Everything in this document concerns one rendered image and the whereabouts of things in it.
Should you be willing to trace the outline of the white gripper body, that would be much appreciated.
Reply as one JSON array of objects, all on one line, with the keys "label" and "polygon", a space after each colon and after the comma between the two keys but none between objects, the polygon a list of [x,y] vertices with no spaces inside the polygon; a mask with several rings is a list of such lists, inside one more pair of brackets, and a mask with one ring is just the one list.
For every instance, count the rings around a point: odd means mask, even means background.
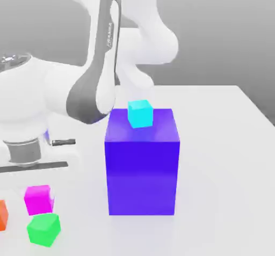
[{"label": "white gripper body", "polygon": [[67,162],[0,167],[0,184],[48,184],[68,174]]}]

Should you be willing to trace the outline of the small magenta cube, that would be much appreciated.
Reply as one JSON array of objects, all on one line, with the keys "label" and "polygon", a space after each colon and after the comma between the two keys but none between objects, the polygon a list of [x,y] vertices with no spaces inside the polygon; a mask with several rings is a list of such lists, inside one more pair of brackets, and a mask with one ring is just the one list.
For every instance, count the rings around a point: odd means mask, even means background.
[{"label": "small magenta cube", "polygon": [[54,199],[50,195],[50,185],[28,186],[24,201],[29,216],[52,213]]}]

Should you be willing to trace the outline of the small green cube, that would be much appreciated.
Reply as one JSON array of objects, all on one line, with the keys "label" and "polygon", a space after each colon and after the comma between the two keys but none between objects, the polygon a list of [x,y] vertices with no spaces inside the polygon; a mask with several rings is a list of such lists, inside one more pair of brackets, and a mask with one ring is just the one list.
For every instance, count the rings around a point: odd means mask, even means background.
[{"label": "small green cube", "polygon": [[27,225],[30,242],[44,247],[51,247],[60,232],[60,218],[54,213],[36,215]]}]

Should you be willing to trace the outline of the small orange cube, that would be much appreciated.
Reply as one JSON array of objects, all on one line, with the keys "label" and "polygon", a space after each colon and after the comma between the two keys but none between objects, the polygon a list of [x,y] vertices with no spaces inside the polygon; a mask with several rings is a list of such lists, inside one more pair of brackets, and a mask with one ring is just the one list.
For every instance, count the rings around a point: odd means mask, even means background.
[{"label": "small orange cube", "polygon": [[4,200],[0,200],[0,231],[4,231],[8,222],[8,210]]}]

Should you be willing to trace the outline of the small cyan cube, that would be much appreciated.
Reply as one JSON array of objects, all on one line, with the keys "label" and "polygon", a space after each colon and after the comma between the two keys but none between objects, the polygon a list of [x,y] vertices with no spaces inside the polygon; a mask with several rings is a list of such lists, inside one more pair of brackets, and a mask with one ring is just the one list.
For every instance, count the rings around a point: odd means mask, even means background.
[{"label": "small cyan cube", "polygon": [[127,117],[132,128],[145,128],[153,125],[153,107],[148,100],[129,101]]}]

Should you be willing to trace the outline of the large purple box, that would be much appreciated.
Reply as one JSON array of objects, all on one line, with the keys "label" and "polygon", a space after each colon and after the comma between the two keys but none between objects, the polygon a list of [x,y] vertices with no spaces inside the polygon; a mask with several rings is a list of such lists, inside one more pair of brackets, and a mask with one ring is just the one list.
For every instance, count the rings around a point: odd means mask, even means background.
[{"label": "large purple box", "polygon": [[175,213],[180,138],[171,109],[155,109],[153,125],[132,128],[114,109],[105,135],[110,215]]}]

